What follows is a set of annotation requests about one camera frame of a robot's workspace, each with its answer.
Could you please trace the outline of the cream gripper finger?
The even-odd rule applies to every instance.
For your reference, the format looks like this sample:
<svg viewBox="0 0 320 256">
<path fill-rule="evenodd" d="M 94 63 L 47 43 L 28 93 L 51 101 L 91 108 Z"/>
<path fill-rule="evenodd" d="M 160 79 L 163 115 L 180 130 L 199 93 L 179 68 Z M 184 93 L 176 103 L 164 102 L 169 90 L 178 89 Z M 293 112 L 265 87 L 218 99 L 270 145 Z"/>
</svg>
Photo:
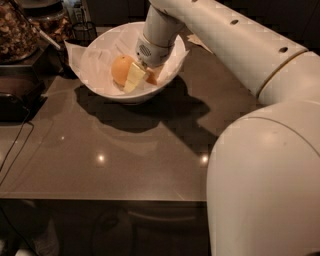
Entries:
<svg viewBox="0 0 320 256">
<path fill-rule="evenodd" d="M 130 65 L 127 79 L 124 85 L 124 92 L 130 93 L 132 92 L 147 76 L 146 68 L 138 62 L 133 62 Z"/>
</svg>

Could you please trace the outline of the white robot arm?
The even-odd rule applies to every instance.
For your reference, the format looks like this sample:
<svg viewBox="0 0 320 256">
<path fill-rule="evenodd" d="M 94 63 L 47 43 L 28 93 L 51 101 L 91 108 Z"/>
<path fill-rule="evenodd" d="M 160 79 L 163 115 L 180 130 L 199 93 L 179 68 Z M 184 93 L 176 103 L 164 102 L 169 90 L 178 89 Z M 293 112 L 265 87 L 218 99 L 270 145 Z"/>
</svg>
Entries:
<svg viewBox="0 0 320 256">
<path fill-rule="evenodd" d="M 149 3 L 142 65 L 163 64 L 187 27 L 262 104 L 209 159 L 212 255 L 319 256 L 320 56 L 215 0 Z"/>
</svg>

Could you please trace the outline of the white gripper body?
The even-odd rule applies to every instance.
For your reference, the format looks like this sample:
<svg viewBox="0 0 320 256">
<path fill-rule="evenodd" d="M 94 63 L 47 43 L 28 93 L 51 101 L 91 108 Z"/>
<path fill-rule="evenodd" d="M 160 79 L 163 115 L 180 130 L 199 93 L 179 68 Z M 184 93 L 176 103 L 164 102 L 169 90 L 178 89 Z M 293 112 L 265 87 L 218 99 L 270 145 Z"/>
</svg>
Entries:
<svg viewBox="0 0 320 256">
<path fill-rule="evenodd" d="M 174 45 L 174 36 L 140 34 L 135 52 L 139 61 L 144 65 L 158 67 L 169 59 Z"/>
</svg>

